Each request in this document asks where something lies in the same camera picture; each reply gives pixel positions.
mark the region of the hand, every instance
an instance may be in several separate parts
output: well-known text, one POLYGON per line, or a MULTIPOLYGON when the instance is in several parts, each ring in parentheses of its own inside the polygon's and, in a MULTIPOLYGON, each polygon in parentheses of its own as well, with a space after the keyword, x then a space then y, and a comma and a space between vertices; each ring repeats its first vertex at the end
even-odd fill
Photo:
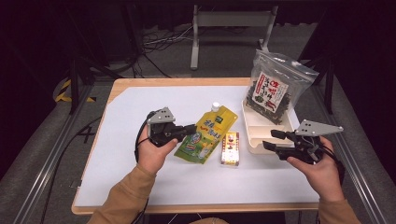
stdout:
POLYGON ((139 164, 152 174, 157 174, 163 167, 166 156, 176 147, 177 139, 172 139, 162 147, 156 147, 147 138, 148 126, 146 125, 139 137, 139 142, 143 141, 138 147, 139 164))
MULTIPOLYGON (((324 137, 320 137, 320 142, 333 151, 332 142, 324 137)), ((303 172, 312 189, 318 193, 320 199, 328 202, 344 200, 344 193, 341 188, 335 161, 323 154, 323 158, 316 164, 307 164, 293 157, 288 157, 287 161, 303 172)))

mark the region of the metal rail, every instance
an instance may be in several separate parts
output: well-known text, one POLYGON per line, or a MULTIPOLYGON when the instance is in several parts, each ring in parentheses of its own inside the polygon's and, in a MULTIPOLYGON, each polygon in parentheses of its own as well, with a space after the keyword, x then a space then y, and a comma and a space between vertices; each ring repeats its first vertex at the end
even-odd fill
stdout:
POLYGON ((32 215, 35 206, 37 205, 38 200, 40 199, 41 194, 43 193, 45 187, 47 186, 48 181, 50 180, 50 177, 55 169, 56 163, 61 158, 67 137, 73 127, 73 124, 75 123, 78 117, 79 112, 81 111, 85 99, 89 97, 89 93, 91 92, 91 89, 92 86, 84 86, 82 88, 82 94, 80 95, 80 99, 79 99, 80 104, 76 108, 75 112, 67 118, 61 130, 61 133, 55 142, 55 145, 53 146, 49 156, 47 157, 46 162, 41 168, 41 171, 38 173, 35 183, 33 184, 29 194, 27 195, 19 213, 15 217, 13 222, 14 224, 27 223, 30 215, 32 215))
MULTIPOLYGON (((323 114, 325 115, 329 124, 334 126, 339 125, 337 124, 334 116, 331 116, 327 113, 326 106, 323 104, 324 96, 321 90, 319 89, 319 87, 311 86, 311 89, 313 90, 315 98, 318 101, 318 105, 322 109, 323 114)), ((348 170, 353 183, 355 184, 356 190, 361 196, 361 200, 363 201, 363 204, 367 210, 367 213, 370 216, 370 219, 373 221, 373 223, 378 223, 378 224, 388 223, 386 218, 384 217, 384 214, 381 212, 381 209, 379 208, 377 202, 375 201, 374 195, 370 191, 366 179, 361 173, 361 169, 359 168, 358 164, 353 158, 353 155, 350 152, 349 146, 344 136, 341 133, 335 133, 334 136, 336 138, 336 142, 341 148, 339 154, 343 159, 344 165, 348 170)))

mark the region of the white tray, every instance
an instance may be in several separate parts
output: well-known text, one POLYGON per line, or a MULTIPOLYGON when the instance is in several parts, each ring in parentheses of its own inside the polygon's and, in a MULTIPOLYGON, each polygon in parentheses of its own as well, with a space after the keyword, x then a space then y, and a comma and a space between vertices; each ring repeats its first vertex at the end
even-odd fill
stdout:
POLYGON ((289 139, 282 140, 271 136, 271 130, 293 132, 300 126, 300 122, 291 105, 283 114, 282 123, 279 125, 275 125, 271 120, 246 106, 245 101, 242 102, 242 110, 245 118, 249 152, 253 154, 275 154, 275 152, 265 149, 262 141, 274 143, 278 147, 294 147, 294 144, 289 139))

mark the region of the small snack box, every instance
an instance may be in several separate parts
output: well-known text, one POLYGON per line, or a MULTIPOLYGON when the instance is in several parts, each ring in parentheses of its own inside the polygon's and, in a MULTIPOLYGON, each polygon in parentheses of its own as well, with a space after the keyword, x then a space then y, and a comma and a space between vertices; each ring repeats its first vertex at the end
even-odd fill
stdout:
POLYGON ((239 133, 228 132, 222 140, 221 164, 239 165, 239 133))

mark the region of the wooden table edge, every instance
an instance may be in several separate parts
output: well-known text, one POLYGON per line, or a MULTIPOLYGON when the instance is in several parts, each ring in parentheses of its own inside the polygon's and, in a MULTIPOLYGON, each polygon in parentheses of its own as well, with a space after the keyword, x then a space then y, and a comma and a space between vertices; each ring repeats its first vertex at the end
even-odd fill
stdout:
MULTIPOLYGON (((107 105, 117 96, 130 87, 166 87, 166 86, 248 86, 249 77, 204 77, 204 78, 120 78, 117 79, 109 94, 107 105)), ((98 133, 103 122, 99 124, 98 133)), ((92 149, 96 145, 98 135, 92 144, 91 152, 88 157, 84 172, 87 169, 88 161, 91 158, 92 149)), ((95 206, 76 207, 75 201, 79 189, 73 200, 71 210, 76 215, 90 215, 98 208, 95 206)), ((254 203, 254 204, 204 204, 204 205, 149 205, 148 214, 167 214, 167 213, 220 213, 220 212, 265 212, 265 211, 288 211, 288 210, 316 210, 318 203, 254 203)))

